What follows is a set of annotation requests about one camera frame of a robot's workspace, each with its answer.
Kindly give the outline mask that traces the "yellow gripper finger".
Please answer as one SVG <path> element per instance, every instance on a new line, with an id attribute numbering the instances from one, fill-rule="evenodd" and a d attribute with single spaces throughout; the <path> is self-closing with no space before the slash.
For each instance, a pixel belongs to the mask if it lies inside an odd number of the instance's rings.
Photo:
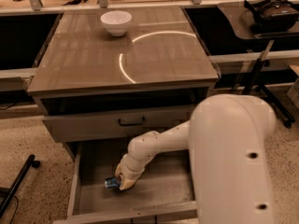
<path id="1" fill-rule="evenodd" d="M 134 179 L 122 178 L 120 190 L 130 189 L 135 184 Z"/>
<path id="2" fill-rule="evenodd" d="M 115 177 L 118 182 L 121 182 L 121 165 L 120 164 L 117 165 L 117 168 L 115 170 Z"/>

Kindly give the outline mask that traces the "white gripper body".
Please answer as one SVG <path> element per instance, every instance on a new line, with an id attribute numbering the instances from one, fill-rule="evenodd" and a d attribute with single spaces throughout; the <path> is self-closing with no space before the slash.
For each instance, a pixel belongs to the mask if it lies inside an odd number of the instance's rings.
<path id="1" fill-rule="evenodd" d="M 144 172 L 144 167 L 137 165 L 130 167 L 127 161 L 121 160 L 120 162 L 121 175 L 126 179 L 137 180 Z"/>

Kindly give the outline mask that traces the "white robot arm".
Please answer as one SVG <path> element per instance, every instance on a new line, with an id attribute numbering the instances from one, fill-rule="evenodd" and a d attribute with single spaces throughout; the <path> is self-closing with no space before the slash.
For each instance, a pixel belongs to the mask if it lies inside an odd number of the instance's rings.
<path id="1" fill-rule="evenodd" d="M 187 149 L 200 224 L 277 224 L 264 151 L 276 124 L 271 105 L 258 97 L 210 96 L 188 121 L 130 141 L 115 175 L 129 189 L 156 155 Z"/>

